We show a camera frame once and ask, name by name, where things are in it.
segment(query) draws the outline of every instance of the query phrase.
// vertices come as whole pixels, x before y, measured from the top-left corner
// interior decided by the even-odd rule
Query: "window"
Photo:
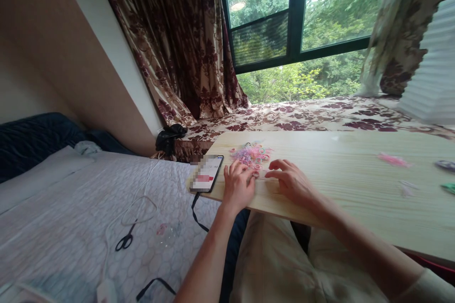
[[[237,74],[319,60],[312,63],[320,69],[314,78],[322,82],[321,86],[329,86],[335,83],[331,83],[331,75],[339,72],[328,70],[324,57],[333,57],[330,67],[344,68],[350,58],[343,56],[355,51],[363,54],[361,50],[368,47],[381,0],[223,3]],[[359,61],[356,59],[355,63],[352,70],[357,70]]]
[[[279,103],[345,96],[360,87],[365,50],[238,74],[251,103]]]

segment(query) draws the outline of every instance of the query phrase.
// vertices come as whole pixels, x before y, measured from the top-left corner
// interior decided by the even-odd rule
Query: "floral fabric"
[[[221,0],[109,0],[166,124],[248,107]]]
[[[356,95],[400,95],[426,50],[419,49],[438,3],[442,0],[382,0],[374,24]]]
[[[420,49],[420,41],[442,0],[412,0],[403,19],[400,37],[397,39],[393,57],[382,75],[381,91],[401,95],[408,81],[419,67],[427,50]]]
[[[334,97],[299,102],[253,105],[220,119],[200,120],[175,142],[177,159],[205,154],[216,138],[234,131],[357,131],[426,133],[455,141],[455,132],[425,125],[396,111],[396,98]]]

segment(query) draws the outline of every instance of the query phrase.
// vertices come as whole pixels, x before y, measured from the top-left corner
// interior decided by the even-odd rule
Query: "black cable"
[[[207,227],[205,227],[205,226],[202,225],[200,222],[198,222],[198,218],[196,217],[196,213],[194,212],[194,206],[196,205],[196,201],[198,201],[199,196],[200,196],[200,192],[197,192],[196,195],[194,196],[193,204],[191,205],[191,210],[193,211],[193,218],[194,218],[195,222],[197,222],[198,225],[199,225],[205,232],[209,232],[209,229],[208,229]]]
[[[142,298],[142,296],[144,296],[144,294],[146,293],[146,291],[149,289],[150,285],[153,284],[153,282],[157,280],[158,282],[160,282],[161,284],[163,284],[165,286],[166,289],[168,289],[173,295],[176,295],[174,289],[171,288],[171,286],[169,284],[166,283],[166,281],[160,277],[157,277],[157,278],[154,278],[150,281],[149,284],[147,284],[145,286],[144,289],[141,290],[140,293],[137,294],[136,296],[136,302],[139,302],[139,300]]]

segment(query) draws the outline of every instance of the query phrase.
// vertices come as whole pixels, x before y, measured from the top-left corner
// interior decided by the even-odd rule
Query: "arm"
[[[269,168],[273,171],[265,177],[277,178],[285,196],[314,213],[360,259],[387,298],[397,297],[422,275],[422,266],[375,236],[331,199],[319,193],[296,165],[287,160],[275,160]]]
[[[254,169],[247,170],[247,166],[239,164],[238,160],[229,168],[224,167],[226,185],[223,202],[174,302],[219,301],[232,225],[237,214],[251,202],[255,194],[255,178],[251,177],[253,172]]]

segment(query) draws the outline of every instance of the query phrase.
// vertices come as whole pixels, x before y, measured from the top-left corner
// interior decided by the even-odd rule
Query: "wooden lap desk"
[[[334,199],[354,218],[388,242],[417,254],[455,261],[455,195],[441,184],[455,182],[455,174],[434,165],[455,161],[455,144],[444,138],[407,132],[236,132],[222,134],[209,155],[224,155],[212,193],[202,196],[222,200],[224,165],[229,150],[246,142],[261,141],[273,148],[271,160],[288,159],[305,172],[314,186]],[[377,155],[384,152],[412,163],[392,166]],[[279,192],[278,181],[256,181],[255,197],[248,208],[311,226],[321,223],[309,211]],[[400,180],[415,184],[414,196],[404,198]]]

